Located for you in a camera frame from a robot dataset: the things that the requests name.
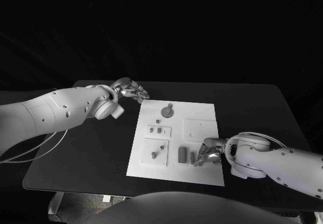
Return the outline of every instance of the black background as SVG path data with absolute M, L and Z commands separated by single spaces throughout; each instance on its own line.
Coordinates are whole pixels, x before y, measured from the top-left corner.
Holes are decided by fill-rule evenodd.
M 0 89 L 121 77 L 273 84 L 321 153 L 321 14 L 314 0 L 1 2 Z

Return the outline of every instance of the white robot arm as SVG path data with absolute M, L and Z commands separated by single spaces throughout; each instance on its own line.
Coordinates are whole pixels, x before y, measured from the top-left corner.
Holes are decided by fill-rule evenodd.
M 281 148 L 271 149 L 268 139 Z M 226 140 L 206 138 L 193 165 L 201 166 L 203 162 L 216 164 L 220 153 L 224 153 L 232 175 L 243 179 L 268 175 L 278 184 L 321 199 L 323 155 L 285 147 L 275 139 L 268 139 L 258 133 L 239 133 Z
M 34 99 L 0 106 L 0 156 L 18 142 L 41 134 L 64 131 L 80 125 L 86 118 L 116 119 L 122 114 L 119 97 L 138 103 L 149 98 L 147 91 L 129 78 L 111 86 L 89 85 L 56 90 Z

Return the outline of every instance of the table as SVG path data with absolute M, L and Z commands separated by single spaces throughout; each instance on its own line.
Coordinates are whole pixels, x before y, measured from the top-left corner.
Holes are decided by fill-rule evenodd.
M 80 80 L 73 87 L 112 81 Z M 239 132 L 263 133 L 288 147 L 310 151 L 279 89 L 263 84 L 206 84 L 139 82 L 151 99 L 214 104 L 219 137 Z M 323 211 L 323 201 L 278 185 L 269 177 L 246 180 L 230 175 L 222 157 L 224 187 L 125 176 L 139 104 L 119 99 L 124 114 L 118 119 L 86 119 L 72 128 L 54 150 L 34 160 L 23 179 L 31 190 L 138 196 L 161 191 L 186 191 L 222 196 L 271 211 Z M 63 132 L 40 147 L 43 154 Z

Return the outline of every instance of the white cable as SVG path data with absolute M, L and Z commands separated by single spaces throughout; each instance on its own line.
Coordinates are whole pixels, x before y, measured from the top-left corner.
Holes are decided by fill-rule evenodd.
M 272 138 L 271 136 L 268 136 L 265 134 L 259 134 L 259 133 L 255 133 L 255 132 L 240 132 L 239 134 L 253 134 L 253 135 L 258 135 L 258 136 L 269 139 L 271 141 L 273 141 L 282 148 L 286 148 L 286 146 L 275 138 Z
M 64 134 L 63 134 L 63 136 L 62 136 L 62 138 L 60 138 L 59 143 L 54 145 L 54 147 L 53 147 L 53 148 L 51 148 L 43 155 L 40 155 L 38 157 L 36 157 L 36 158 L 33 158 L 33 159 L 30 159 L 30 160 L 25 160 L 25 161 L 10 161 L 10 160 L 15 159 L 17 157 L 23 156 L 24 154 L 27 154 L 28 152 L 31 152 L 36 148 L 38 148 L 38 147 L 47 142 L 47 140 L 53 137 L 54 134 L 56 134 L 56 132 L 54 132 L 54 133 L 51 134 L 51 136 L 43 141 L 43 143 L 38 144 L 33 149 L 30 149 L 27 152 L 21 153 L 20 155 L 17 155 L 17 156 L 14 156 L 14 157 L 11 157 L 11 158 L 8 158 L 8 159 L 0 161 L 0 164 L 1 164 L 1 163 L 28 162 L 28 161 L 33 161 L 34 159 L 40 158 L 44 154 L 47 154 L 47 153 L 54 149 L 54 147 L 57 146 L 57 144 L 60 143 L 60 141 L 62 141 L 62 139 L 63 139 L 63 137 L 64 137 Z

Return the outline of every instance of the robotic hand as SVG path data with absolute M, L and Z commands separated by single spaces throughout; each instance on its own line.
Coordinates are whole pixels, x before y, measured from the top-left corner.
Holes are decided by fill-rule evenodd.
M 124 112 L 118 99 L 129 97 L 138 103 L 149 98 L 144 88 L 129 78 L 111 86 L 89 85 L 56 90 L 20 103 L 0 106 L 0 156 L 18 142 L 41 134 L 64 131 L 86 118 L 98 120 Z
M 281 148 L 271 149 L 269 141 Z M 230 174 L 246 179 L 269 178 L 285 187 L 323 198 L 323 155 L 286 147 L 272 137 L 243 132 L 229 139 L 206 138 L 193 166 L 220 165 L 220 153 L 232 166 Z

